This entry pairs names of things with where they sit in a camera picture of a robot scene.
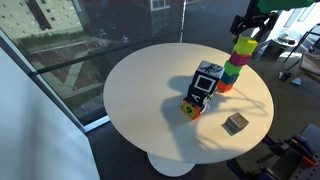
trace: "orange block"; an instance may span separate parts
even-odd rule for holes
[[[218,91],[221,93],[227,92],[230,89],[232,89],[232,86],[234,85],[234,83],[226,85],[223,81],[219,81],[218,83]]]
[[[192,102],[188,102],[188,101],[186,101],[186,99],[184,99],[182,101],[182,104],[181,104],[182,112],[184,112],[192,120],[194,120],[200,116],[201,109],[202,109],[202,107],[199,107]]]

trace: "building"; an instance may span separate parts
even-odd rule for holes
[[[71,0],[0,0],[0,18],[11,39],[83,30]]]

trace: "small gray box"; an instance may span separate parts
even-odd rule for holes
[[[249,121],[244,118],[240,113],[235,113],[228,117],[225,126],[233,133],[237,133],[245,128]]]

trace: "white wall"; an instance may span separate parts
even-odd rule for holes
[[[0,179],[99,179],[87,137],[0,48]]]

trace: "stacked toy blocks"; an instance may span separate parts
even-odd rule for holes
[[[221,81],[218,83],[219,92],[224,93],[232,89],[239,77],[241,68],[250,61],[252,52],[257,45],[258,42],[251,37],[240,36],[238,38],[230,59],[224,64],[225,70]]]
[[[191,119],[196,119],[204,112],[205,103],[213,98],[223,72],[224,67],[217,64],[207,61],[200,63],[181,105],[181,110]]]

